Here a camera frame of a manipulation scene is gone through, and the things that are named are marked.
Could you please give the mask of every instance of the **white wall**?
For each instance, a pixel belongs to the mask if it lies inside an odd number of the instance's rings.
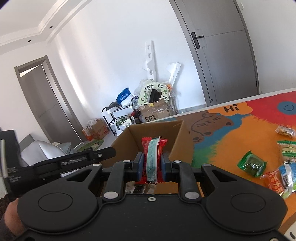
[[[169,63],[182,64],[175,86],[178,109],[205,104],[192,55],[168,0],[93,0],[58,33],[48,56],[59,83],[71,83],[87,117],[93,118],[101,116],[124,88],[133,93],[147,78],[142,66],[148,40],[154,41],[158,80],[169,79]],[[58,66],[64,68],[63,78]]]
[[[260,91],[269,93],[296,87],[296,2],[237,2],[253,45]]]
[[[48,141],[25,99],[14,69],[45,55],[45,43],[31,44],[0,55],[0,127],[16,130],[19,141],[28,134],[34,139]]]

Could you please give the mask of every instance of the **ceiling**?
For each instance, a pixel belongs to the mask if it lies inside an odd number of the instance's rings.
[[[0,55],[52,41],[92,0],[9,0],[0,9]]]
[[[37,28],[57,0],[9,0],[0,10],[0,36]]]

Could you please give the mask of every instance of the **door lock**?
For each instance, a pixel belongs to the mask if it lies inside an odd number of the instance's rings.
[[[195,32],[192,32],[192,33],[191,33],[191,36],[192,36],[192,38],[193,38],[193,41],[194,41],[194,44],[195,44],[196,48],[197,48],[197,49],[200,49],[200,44],[199,44],[199,42],[198,42],[198,39],[200,39],[200,38],[204,38],[204,36],[203,36],[203,35],[201,35],[201,36],[196,36]]]

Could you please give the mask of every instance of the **door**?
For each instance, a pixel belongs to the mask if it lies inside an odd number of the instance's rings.
[[[73,148],[79,145],[81,139],[61,108],[42,65],[23,75],[21,81],[26,100],[49,141],[71,142]]]
[[[258,94],[247,34],[233,0],[172,0],[184,34],[190,35],[211,105]]]

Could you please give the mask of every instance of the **person's hand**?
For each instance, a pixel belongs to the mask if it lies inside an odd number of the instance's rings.
[[[4,222],[8,229],[15,235],[19,236],[24,232],[24,227],[17,214],[18,198],[11,202],[4,213]]]

